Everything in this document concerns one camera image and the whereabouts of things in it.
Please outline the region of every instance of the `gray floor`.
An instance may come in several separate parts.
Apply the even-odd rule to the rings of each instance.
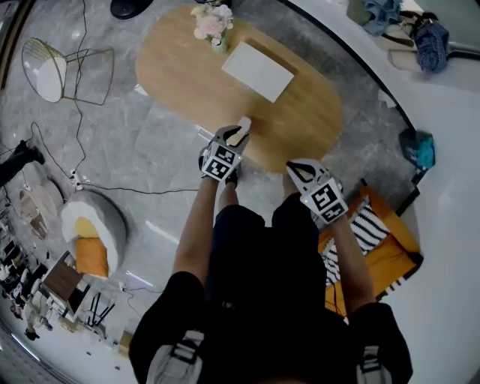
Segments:
[[[87,152],[79,167],[81,176],[107,187],[145,191],[194,188],[199,184],[197,155],[206,144],[199,128],[134,90],[135,59],[143,38],[168,10],[190,2],[154,0],[142,15],[119,21],[110,16],[110,1],[86,1],[88,34],[83,47],[113,47],[115,74],[104,106],[80,104],[85,118],[79,138]],[[363,177],[397,208],[413,189],[410,179],[414,169],[401,157],[398,146],[397,135],[407,126],[395,109],[387,109],[377,100],[377,84],[330,37],[276,0],[239,1],[234,11],[236,17],[279,40],[332,81],[342,99],[344,129],[337,145],[325,156],[324,164],[343,182],[347,194],[359,186]],[[75,140],[79,116],[72,102],[51,104],[34,93],[23,74],[20,51],[27,38],[36,37],[63,53],[71,53],[82,35],[81,1],[37,1],[19,39],[7,88],[1,95],[2,142],[13,148],[20,139],[30,136],[30,124],[35,121],[52,155],[65,170],[75,167],[82,158]],[[86,87],[81,89],[85,95],[89,89],[87,76],[81,85]],[[67,199],[73,188],[44,151],[37,131],[34,143],[45,153],[46,166],[26,166],[28,184],[53,178]],[[280,176],[248,162],[243,174],[238,187],[241,203],[269,222],[281,201]],[[17,212],[17,196],[23,184],[20,173],[7,186]],[[170,274],[175,239],[179,239],[195,193],[144,196],[108,191],[105,195],[121,209],[129,229],[124,263],[115,278],[122,279],[123,272],[130,270],[162,287]],[[34,252],[40,260],[44,261],[47,249],[53,260],[67,249],[58,226],[42,242],[14,214],[12,220],[25,248],[33,251],[35,243]],[[152,230],[152,225],[163,235]],[[136,295],[130,302],[136,302],[142,311],[152,300],[145,297]]]

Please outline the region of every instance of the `black base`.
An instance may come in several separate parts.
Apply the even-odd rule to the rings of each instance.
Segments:
[[[153,0],[112,0],[110,12],[120,20],[131,19],[140,15]]]
[[[212,3],[210,0],[195,0],[199,4]],[[216,6],[225,4],[228,8],[232,7],[232,0],[220,0],[220,2],[215,3]]]

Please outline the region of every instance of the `white wall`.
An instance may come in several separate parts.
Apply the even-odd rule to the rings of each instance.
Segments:
[[[292,2],[347,42],[413,125],[434,136],[437,164],[403,217],[418,234],[424,264],[385,301],[410,348],[411,383],[467,383],[480,366],[480,62],[450,61],[439,76],[417,82],[389,65],[344,4]]]

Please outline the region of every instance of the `metal chair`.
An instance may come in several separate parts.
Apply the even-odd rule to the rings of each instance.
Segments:
[[[86,58],[104,53],[112,54],[112,69],[105,98],[100,103],[78,98],[77,88],[80,81],[78,73],[75,79],[76,84],[73,97],[66,96],[65,77],[67,75],[68,65],[78,62],[78,65],[81,66]],[[50,103],[57,103],[62,98],[65,98],[95,105],[104,105],[110,91],[110,86],[112,85],[113,63],[114,52],[112,48],[99,51],[93,49],[81,49],[70,55],[63,55],[55,48],[52,48],[49,44],[36,37],[30,38],[22,48],[23,72],[25,73],[30,86],[34,89],[37,95]]]

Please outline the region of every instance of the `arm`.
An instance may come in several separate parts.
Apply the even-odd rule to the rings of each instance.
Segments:
[[[374,285],[347,216],[344,215],[336,220],[331,225],[331,230],[337,245],[346,315],[350,317],[362,305],[375,302]]]
[[[190,272],[205,285],[213,240],[213,217],[218,181],[205,177],[181,233],[173,272]]]

